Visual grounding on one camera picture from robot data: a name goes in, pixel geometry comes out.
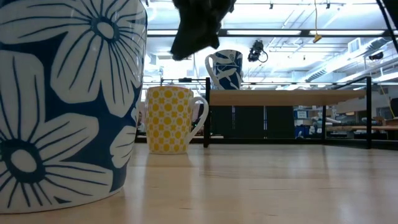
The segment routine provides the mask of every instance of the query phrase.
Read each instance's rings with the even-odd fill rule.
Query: wooden shelf
[[[324,106],[365,96],[364,90],[211,90],[211,106]]]
[[[366,130],[366,126],[334,126],[327,127],[327,131],[357,131]],[[378,131],[398,131],[398,126],[372,126],[372,130]]]

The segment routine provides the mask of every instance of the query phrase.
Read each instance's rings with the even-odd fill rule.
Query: blue and white floral mug
[[[146,37],[140,0],[0,0],[0,213],[124,185]]]
[[[243,55],[236,50],[220,50],[206,57],[205,65],[213,85],[219,90],[238,90],[241,87]]]

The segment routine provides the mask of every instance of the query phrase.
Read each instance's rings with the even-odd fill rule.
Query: wooden table
[[[334,126],[327,127],[327,131],[356,131],[366,130],[366,126]],[[372,130],[377,131],[398,131],[398,126],[372,126]]]
[[[326,128],[326,131],[347,131],[349,138],[354,138],[354,131],[357,130],[366,130],[366,126],[334,126]],[[386,131],[388,140],[397,140],[398,126],[372,126],[372,130]]]
[[[205,150],[191,145],[188,155],[163,156],[148,155],[145,144],[134,147],[126,184],[115,196],[52,212],[0,215],[0,223],[388,224],[398,220],[397,151],[314,145],[211,145]]]
[[[211,106],[325,106],[365,96],[364,90],[211,90]]]

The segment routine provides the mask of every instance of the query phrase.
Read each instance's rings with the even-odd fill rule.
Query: ceiling pipe
[[[152,0],[152,2],[172,2],[171,0]],[[264,0],[261,1],[247,1],[247,0],[237,0],[235,5],[274,5],[274,6],[307,6],[309,4],[313,4],[313,3],[275,3],[274,1],[272,2],[264,2]],[[344,6],[349,4],[349,2],[330,2],[330,4],[332,6]],[[358,2],[358,3],[354,3],[354,5],[374,5],[377,4],[376,2]],[[320,2],[317,3],[317,5],[319,6],[326,6],[326,3],[324,2]]]
[[[326,29],[332,22],[334,22],[337,18],[339,18],[341,16],[341,14],[346,11],[350,6],[352,6],[353,3],[349,2],[347,4],[344,5],[343,8],[341,8],[332,18],[330,18],[328,20],[328,22],[326,22],[326,24],[324,24],[322,26],[322,29]],[[291,58],[294,54],[296,54],[299,50],[301,50],[305,45],[307,45],[308,43],[310,43],[312,41],[312,39],[307,39],[306,41],[304,40],[302,44],[300,44],[293,53],[291,53],[288,58]],[[297,86],[285,86],[284,89],[296,89]]]
[[[293,24],[295,24],[295,23],[297,22],[297,20],[298,20],[299,18],[301,18],[301,16],[304,14],[304,12],[305,12],[307,9],[309,9],[311,6],[312,6],[312,4],[307,5],[306,8],[303,9],[303,11],[300,13],[300,15],[298,15],[298,17],[296,18],[296,20],[294,20]],[[290,20],[291,15],[293,15],[293,13],[295,12],[295,10],[292,11],[292,13],[290,14],[290,16],[289,16],[289,17],[287,18],[287,20],[284,22],[284,25],[282,26],[282,28],[284,28],[285,25],[288,23],[288,21]],[[304,22],[307,21],[308,18],[312,16],[312,14],[313,14],[314,12],[315,12],[315,10],[314,10],[314,11],[301,23],[301,25],[300,25],[298,28],[300,28],[300,27],[304,24]],[[267,45],[267,47],[266,47],[265,50],[267,50],[267,48],[271,45],[271,43],[272,43],[274,40],[275,40],[275,37],[269,42],[269,44]],[[275,71],[276,71],[276,68],[273,69],[273,70],[271,71],[271,75],[273,75],[273,74],[275,73]]]
[[[354,59],[358,57],[367,57],[373,54],[375,51],[379,50],[381,47],[385,46],[391,41],[391,38],[376,38],[366,44],[364,44],[359,50],[349,53],[345,50],[339,56],[333,57],[331,60],[323,63],[319,67],[316,67],[307,72],[303,77],[305,82],[311,82],[316,78],[327,75],[339,68],[343,68],[353,62]]]
[[[296,11],[296,9],[294,9],[294,10],[290,13],[290,15],[287,17],[287,19],[286,19],[285,22],[283,23],[281,29],[284,29],[284,28],[285,28],[285,26],[286,26],[287,23],[290,21],[290,19],[292,18],[292,16],[293,16],[293,14],[294,14],[295,11]],[[271,44],[272,44],[275,40],[276,40],[276,37],[272,38],[272,40],[267,44],[267,47],[265,47],[265,49],[264,49],[265,52],[268,50],[269,46],[271,46]],[[257,72],[257,73],[258,73],[258,72],[261,72],[263,68],[264,68],[264,63],[262,63],[260,66],[256,67],[256,68],[254,69],[254,71],[251,71],[251,70],[249,69],[248,74],[247,74],[246,76],[247,76],[248,78],[250,78],[252,73],[254,73],[254,72]]]
[[[292,22],[292,24],[290,25],[290,27],[289,27],[289,29],[291,29],[292,27],[293,27],[293,25],[298,21],[298,19],[300,19],[301,18],[301,16],[304,14],[304,12],[307,10],[307,8],[305,8],[305,9],[303,9],[302,10],[302,12],[300,13],[300,15],[298,15],[297,16],[297,18]],[[279,42],[282,40],[283,38],[280,38],[279,40],[278,40],[278,42],[275,44],[275,46],[274,46],[274,50],[276,50],[276,47],[279,45]]]
[[[394,59],[389,60],[387,62],[380,63],[378,65],[375,65],[375,66],[371,67],[371,68],[365,69],[365,70],[363,70],[361,72],[355,73],[353,75],[349,75],[349,76],[347,76],[345,78],[342,78],[341,80],[338,80],[337,83],[339,83],[339,82],[349,82],[349,81],[354,80],[354,79],[359,79],[359,78],[362,78],[365,75],[369,75],[371,72],[373,72],[373,71],[375,71],[377,69],[384,68],[384,67],[391,66],[391,65],[393,66],[393,65],[395,65],[397,63],[398,63],[398,58],[394,58]]]

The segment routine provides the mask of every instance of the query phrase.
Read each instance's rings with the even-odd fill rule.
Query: black metal frame
[[[320,139],[233,139],[233,138],[211,138],[210,126],[211,126],[211,106],[209,106],[209,113],[207,115],[205,126],[204,126],[204,137],[203,139],[192,139],[191,143],[203,144],[203,147],[208,148],[210,144],[321,144],[321,145],[333,145],[333,146],[349,146],[349,147],[360,147],[370,149],[372,146],[384,149],[395,149],[396,141],[378,141],[372,140],[372,79],[370,76],[362,77],[345,85],[337,86],[334,90],[347,87],[353,83],[366,81],[366,140],[362,139],[329,139],[326,137],[326,105],[322,105],[322,135]],[[211,101],[210,98],[210,78],[206,78],[206,101]],[[137,138],[136,142],[146,143],[146,138]]]
[[[395,27],[398,26],[397,2],[395,0],[383,0],[383,3],[394,22]]]
[[[151,31],[171,31],[171,30],[176,30],[176,29],[150,29],[148,37],[175,37],[175,34],[151,34]],[[229,34],[228,31],[268,31],[269,34],[266,33],[261,33],[261,34]],[[306,37],[314,37],[313,34],[310,32],[313,31],[314,29],[290,29],[290,30],[297,30],[300,31],[300,34],[298,35],[292,35],[292,34],[284,34],[283,32],[289,31],[289,29],[220,29],[218,32],[218,37],[301,37],[301,38],[306,38]],[[321,31],[356,31],[358,29],[318,29],[319,32]],[[390,37],[390,32],[385,29],[378,29],[377,31],[382,30],[383,33],[381,34],[345,34],[345,35],[322,35],[323,38],[344,38],[344,37]]]
[[[336,87],[334,88],[334,90],[344,88],[346,86],[361,82],[363,80],[366,80],[366,148],[371,149],[372,148],[372,77],[366,76],[359,78],[345,85]],[[325,131],[325,129],[323,128],[324,124],[326,125],[326,118],[322,120],[322,136],[323,132]]]

